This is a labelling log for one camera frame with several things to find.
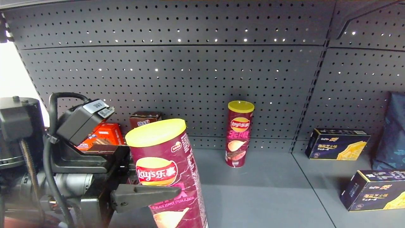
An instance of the red chip can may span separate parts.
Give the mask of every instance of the red chip can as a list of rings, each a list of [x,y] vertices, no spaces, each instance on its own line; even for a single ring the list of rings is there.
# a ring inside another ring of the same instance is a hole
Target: red chip can
[[[137,127],[125,136],[142,185],[181,188],[174,199],[150,205],[158,228],[208,228],[200,176],[182,119]]]
[[[245,164],[254,105],[247,101],[231,101],[228,109],[225,161],[228,166],[239,168]]]

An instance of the white wall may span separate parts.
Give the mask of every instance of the white wall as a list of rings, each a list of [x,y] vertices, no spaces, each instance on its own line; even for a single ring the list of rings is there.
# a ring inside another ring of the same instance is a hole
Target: white wall
[[[0,97],[32,97],[40,101],[44,124],[49,116],[12,42],[0,43]]]

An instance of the orange package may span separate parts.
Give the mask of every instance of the orange package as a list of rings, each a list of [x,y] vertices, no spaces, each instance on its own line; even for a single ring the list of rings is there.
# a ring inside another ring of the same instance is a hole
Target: orange package
[[[118,123],[101,123],[97,125],[94,132],[89,134],[89,137],[76,148],[87,151],[95,144],[124,145]]]

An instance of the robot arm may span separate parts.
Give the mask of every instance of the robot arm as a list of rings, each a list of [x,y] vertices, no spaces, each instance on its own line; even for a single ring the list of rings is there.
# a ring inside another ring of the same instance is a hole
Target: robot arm
[[[75,97],[84,103],[57,119],[58,97]],[[0,98],[0,185],[7,205],[29,203],[31,209],[34,206],[39,211],[65,211],[67,224],[74,227],[69,209],[75,206],[72,202],[79,202],[85,227],[107,227],[114,211],[151,205],[180,193],[173,187],[124,184],[128,178],[127,146],[112,146],[109,150],[113,153],[103,155],[83,154],[74,147],[106,121],[114,107],[79,94],[57,93],[51,95],[49,111],[51,126],[43,153],[45,134],[39,101]],[[25,151],[21,142],[25,142]],[[25,161],[26,152],[32,162]]]

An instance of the dark blue snack box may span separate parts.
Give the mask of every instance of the dark blue snack box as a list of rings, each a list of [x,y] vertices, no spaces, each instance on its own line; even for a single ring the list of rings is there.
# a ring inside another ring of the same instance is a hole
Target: dark blue snack box
[[[340,200],[349,211],[405,208],[405,170],[359,170]]]
[[[369,138],[362,130],[315,128],[305,154],[310,159],[355,161]]]

